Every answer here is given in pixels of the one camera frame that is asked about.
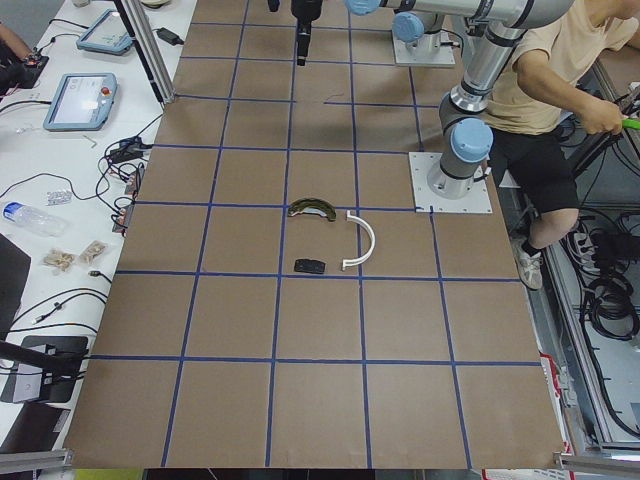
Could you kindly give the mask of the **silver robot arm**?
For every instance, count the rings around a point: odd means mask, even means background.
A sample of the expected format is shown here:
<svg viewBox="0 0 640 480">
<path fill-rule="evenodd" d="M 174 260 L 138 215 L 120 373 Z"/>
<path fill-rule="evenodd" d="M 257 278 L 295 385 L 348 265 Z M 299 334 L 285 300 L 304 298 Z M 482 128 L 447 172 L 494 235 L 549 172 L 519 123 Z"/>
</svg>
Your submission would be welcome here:
<svg viewBox="0 0 640 480">
<path fill-rule="evenodd" d="M 395 38 L 407 46 L 417 46 L 423 37 L 429 50 L 438 49 L 441 45 L 441 31 L 445 20 L 444 14 L 430 12 L 396 12 L 392 22 L 392 33 Z"/>
<path fill-rule="evenodd" d="M 488 104 L 496 79 L 524 33 L 562 17 L 570 1 L 347 1 L 349 12 L 364 16 L 380 8 L 415 10 L 488 20 L 459 85 L 439 107 L 446 147 L 429 183 L 442 196 L 466 194 L 478 165 L 487 159 L 493 134 L 477 116 Z"/>
</svg>

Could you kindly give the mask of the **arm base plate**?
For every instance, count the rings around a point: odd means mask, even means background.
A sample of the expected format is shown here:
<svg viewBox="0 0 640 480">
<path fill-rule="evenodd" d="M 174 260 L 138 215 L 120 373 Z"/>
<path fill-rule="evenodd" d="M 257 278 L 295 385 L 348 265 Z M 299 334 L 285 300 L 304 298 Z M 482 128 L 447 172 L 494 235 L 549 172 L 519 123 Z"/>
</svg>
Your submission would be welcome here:
<svg viewBox="0 0 640 480">
<path fill-rule="evenodd" d="M 444 31 L 424 34 L 414 42 L 404 42 L 393 35 L 393 46 L 396 65 L 453 68 L 456 64 L 455 44 Z"/>
<path fill-rule="evenodd" d="M 437 152 L 410 152 L 409 170 L 415 210 L 419 213 L 492 214 L 486 179 L 480 167 L 468 179 L 447 176 Z"/>
</svg>

